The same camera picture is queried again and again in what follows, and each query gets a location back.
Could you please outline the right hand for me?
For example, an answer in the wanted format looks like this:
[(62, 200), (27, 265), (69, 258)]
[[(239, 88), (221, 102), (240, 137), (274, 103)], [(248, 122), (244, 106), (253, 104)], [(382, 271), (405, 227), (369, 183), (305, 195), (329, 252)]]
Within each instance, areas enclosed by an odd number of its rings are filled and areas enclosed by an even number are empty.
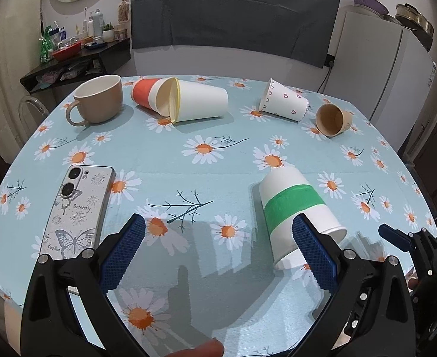
[(410, 278), (408, 280), (408, 288), (410, 290), (416, 289), (418, 285), (419, 285), (419, 281), (416, 278)]

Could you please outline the left hand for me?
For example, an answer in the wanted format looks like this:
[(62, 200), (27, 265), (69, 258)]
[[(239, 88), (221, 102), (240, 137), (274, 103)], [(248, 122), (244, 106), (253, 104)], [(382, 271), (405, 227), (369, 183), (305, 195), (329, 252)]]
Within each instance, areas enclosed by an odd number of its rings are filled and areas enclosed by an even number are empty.
[(210, 339), (197, 347), (179, 350), (167, 355), (167, 357), (223, 357), (223, 355), (223, 344), (217, 339)]

